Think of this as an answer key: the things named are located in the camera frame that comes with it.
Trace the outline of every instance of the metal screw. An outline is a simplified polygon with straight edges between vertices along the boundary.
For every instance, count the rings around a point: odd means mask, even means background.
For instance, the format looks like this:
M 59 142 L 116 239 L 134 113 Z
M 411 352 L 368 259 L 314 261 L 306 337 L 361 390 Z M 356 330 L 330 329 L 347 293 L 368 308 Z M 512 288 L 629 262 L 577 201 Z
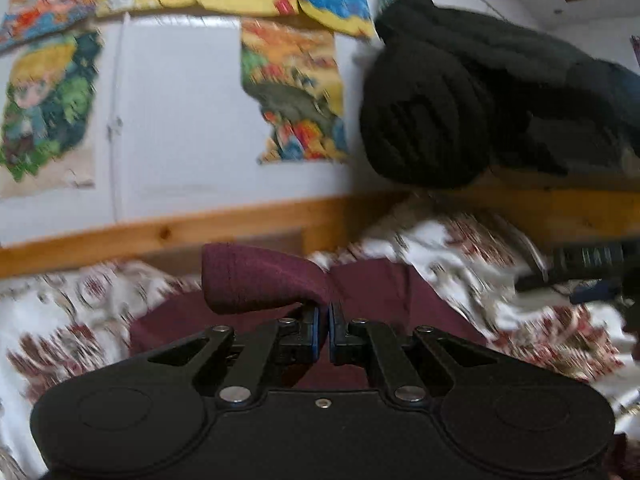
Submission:
M 245 402 L 251 397 L 251 391 L 244 386 L 227 386 L 220 390 L 218 395 L 220 399 L 226 400 L 226 402 Z
M 426 392 L 420 386 L 400 386 L 395 395 L 404 402 L 418 402 L 424 399 Z
M 325 410 L 328 407 L 330 407 L 331 404 L 332 404 L 332 402 L 329 399 L 317 399 L 316 400 L 316 406 L 318 408 L 322 408 L 323 410 Z

